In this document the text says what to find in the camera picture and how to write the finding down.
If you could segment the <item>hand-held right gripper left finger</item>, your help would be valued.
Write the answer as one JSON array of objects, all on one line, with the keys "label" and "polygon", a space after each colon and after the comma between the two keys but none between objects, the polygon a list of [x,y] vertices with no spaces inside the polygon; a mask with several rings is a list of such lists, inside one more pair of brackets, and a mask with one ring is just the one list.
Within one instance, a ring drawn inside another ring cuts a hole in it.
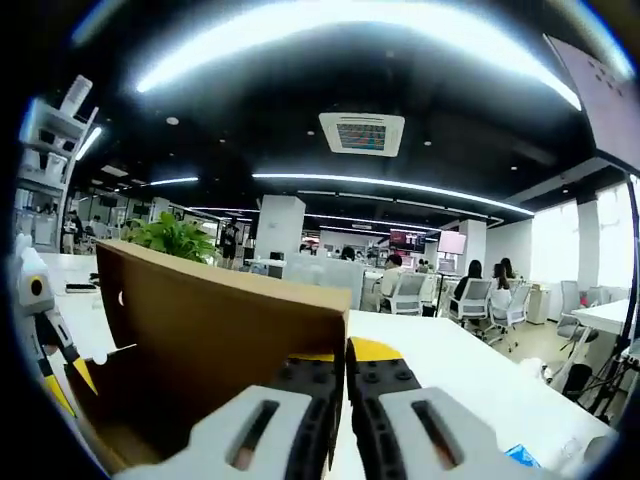
[{"label": "hand-held right gripper left finger", "polygon": [[324,479],[335,446],[341,384],[330,355],[288,358],[198,422],[183,450],[117,479]]}]

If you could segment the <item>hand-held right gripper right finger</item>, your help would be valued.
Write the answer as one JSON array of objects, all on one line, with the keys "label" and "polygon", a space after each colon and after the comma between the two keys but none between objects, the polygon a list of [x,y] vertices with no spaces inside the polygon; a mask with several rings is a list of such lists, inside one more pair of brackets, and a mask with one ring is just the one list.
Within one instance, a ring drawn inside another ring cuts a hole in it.
[{"label": "hand-held right gripper right finger", "polygon": [[368,479],[528,479],[480,418],[423,387],[402,355],[351,337],[346,352],[352,428]]}]

